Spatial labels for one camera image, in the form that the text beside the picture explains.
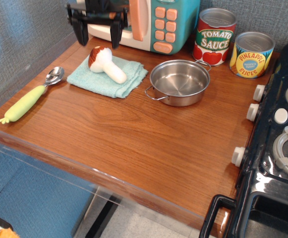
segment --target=black stovetop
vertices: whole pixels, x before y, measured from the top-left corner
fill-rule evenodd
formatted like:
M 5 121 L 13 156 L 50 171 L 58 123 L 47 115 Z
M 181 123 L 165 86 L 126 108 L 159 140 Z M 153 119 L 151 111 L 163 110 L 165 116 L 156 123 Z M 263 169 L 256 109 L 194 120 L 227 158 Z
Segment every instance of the black stovetop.
M 288 238 L 288 45 L 264 88 L 243 149 L 236 198 L 214 197 L 200 237 L 208 236 L 217 210 L 226 207 L 231 209 L 226 237 Z

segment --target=stove knob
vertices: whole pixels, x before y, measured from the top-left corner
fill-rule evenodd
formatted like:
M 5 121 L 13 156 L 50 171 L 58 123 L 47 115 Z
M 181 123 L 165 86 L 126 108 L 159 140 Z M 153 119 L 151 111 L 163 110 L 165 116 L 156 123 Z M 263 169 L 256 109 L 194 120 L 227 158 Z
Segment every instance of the stove knob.
M 244 147 L 235 147 L 232 155 L 232 164 L 235 164 L 236 167 L 239 167 L 241 165 L 244 152 L 245 152 Z
M 274 120 L 277 124 L 284 124 L 288 120 L 288 112 L 284 108 L 279 108 L 274 114 Z
M 254 92 L 254 96 L 253 99 L 257 102 L 260 102 L 262 100 L 263 94 L 264 94 L 264 90 L 265 90 L 265 85 L 257 85 L 255 92 Z
M 249 106 L 249 109 L 247 111 L 246 118 L 249 119 L 250 121 L 255 121 L 258 107 L 259 107 L 259 104 L 251 103 L 251 105 Z

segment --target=tomato sauce can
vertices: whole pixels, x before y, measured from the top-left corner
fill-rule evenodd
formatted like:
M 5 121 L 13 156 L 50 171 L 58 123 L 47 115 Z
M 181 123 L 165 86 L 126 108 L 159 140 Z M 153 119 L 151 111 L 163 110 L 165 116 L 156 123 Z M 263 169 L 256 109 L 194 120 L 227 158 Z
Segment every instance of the tomato sauce can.
M 235 39 L 230 69 L 244 78 L 264 75 L 275 47 L 271 36 L 261 32 L 243 32 Z
M 209 65 L 222 64 L 236 28 L 236 16 L 222 8 L 208 8 L 200 12 L 193 57 Z

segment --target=microwave keypad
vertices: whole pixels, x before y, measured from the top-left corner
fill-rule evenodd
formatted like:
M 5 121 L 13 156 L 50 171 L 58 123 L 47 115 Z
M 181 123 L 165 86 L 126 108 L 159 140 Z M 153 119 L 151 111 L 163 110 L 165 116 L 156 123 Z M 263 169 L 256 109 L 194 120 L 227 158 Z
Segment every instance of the microwave keypad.
M 157 7 L 155 9 L 155 16 L 159 18 L 155 20 L 155 27 L 158 29 L 155 32 L 155 38 L 159 41 L 154 43 L 154 49 L 158 52 L 169 54 L 173 50 L 171 43 L 175 42 L 176 37 L 177 23 L 175 20 L 177 19 L 177 10 L 166 10 L 164 7 Z

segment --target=oven door handle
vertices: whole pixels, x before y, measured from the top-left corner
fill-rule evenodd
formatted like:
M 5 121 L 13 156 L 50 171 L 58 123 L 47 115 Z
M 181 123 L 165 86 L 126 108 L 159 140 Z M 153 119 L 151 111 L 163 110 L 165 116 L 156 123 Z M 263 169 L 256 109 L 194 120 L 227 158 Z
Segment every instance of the oven door handle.
M 210 232 L 212 226 L 214 224 L 217 213 L 221 207 L 227 208 L 231 210 L 230 219 L 232 217 L 232 212 L 235 209 L 236 201 L 232 198 L 226 197 L 224 195 L 215 195 L 211 201 L 207 216 L 205 217 L 204 223 L 202 225 L 199 238 L 208 238 L 210 236 Z

